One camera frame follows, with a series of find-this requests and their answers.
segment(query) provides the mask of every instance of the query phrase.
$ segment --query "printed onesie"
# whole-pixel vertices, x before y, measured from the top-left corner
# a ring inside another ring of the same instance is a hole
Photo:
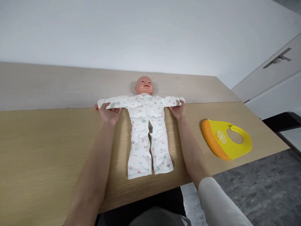
[[[173,171],[168,151],[168,140],[164,121],[164,107],[180,106],[183,97],[160,97],[148,94],[118,96],[100,99],[98,107],[110,102],[107,109],[126,108],[132,123],[132,145],[128,161],[128,179],[152,174],[151,155],[155,174]],[[149,122],[153,131],[148,137]]]

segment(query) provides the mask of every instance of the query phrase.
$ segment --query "onesie leg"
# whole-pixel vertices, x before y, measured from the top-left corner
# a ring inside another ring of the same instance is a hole
[[[173,164],[168,151],[166,130],[153,130],[151,134],[151,154],[153,156],[155,174],[173,171]]]
[[[128,161],[128,179],[152,174],[150,140],[148,127],[141,132],[132,133],[132,146]]]

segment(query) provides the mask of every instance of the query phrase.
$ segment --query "doll face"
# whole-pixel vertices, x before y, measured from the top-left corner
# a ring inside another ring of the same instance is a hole
[[[153,81],[147,76],[142,76],[137,80],[135,90],[137,94],[147,93],[152,95],[154,93]]]

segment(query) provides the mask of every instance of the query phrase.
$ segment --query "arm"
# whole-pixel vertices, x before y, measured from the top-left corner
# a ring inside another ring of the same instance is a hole
[[[178,121],[181,147],[186,170],[196,188],[205,177],[211,177],[204,163],[203,152],[191,132],[185,116],[185,102],[180,100],[180,107],[169,107]]]
[[[181,106],[180,100],[184,101],[184,103],[185,103],[184,97],[171,97],[171,96],[168,96],[168,97],[164,97],[162,99],[163,99],[162,102],[164,104],[164,107]]]
[[[251,222],[226,195],[207,170],[200,146],[194,138],[185,116],[185,103],[170,107],[178,121],[181,147],[186,170],[198,190],[200,203],[205,212],[206,221],[211,225],[251,226]]]
[[[110,104],[107,106],[107,109],[112,109],[112,108],[124,108],[126,107],[126,103],[128,103],[130,96],[117,96],[117,97],[111,97],[108,99],[100,99],[97,102],[97,105],[95,106],[96,110],[100,108],[100,106],[103,103],[110,102]]]
[[[75,185],[65,226],[94,225],[103,202],[114,129],[121,112],[121,108],[106,110],[109,104],[102,104],[99,109],[102,119],[100,131]]]

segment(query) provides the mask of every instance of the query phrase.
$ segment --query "yellow silicone bib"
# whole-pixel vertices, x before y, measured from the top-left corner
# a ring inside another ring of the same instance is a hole
[[[229,128],[243,137],[243,143],[234,143],[228,137],[227,129]],[[252,139],[247,132],[231,123],[206,119],[202,122],[202,130],[212,151],[224,160],[232,161],[249,153],[252,149]]]

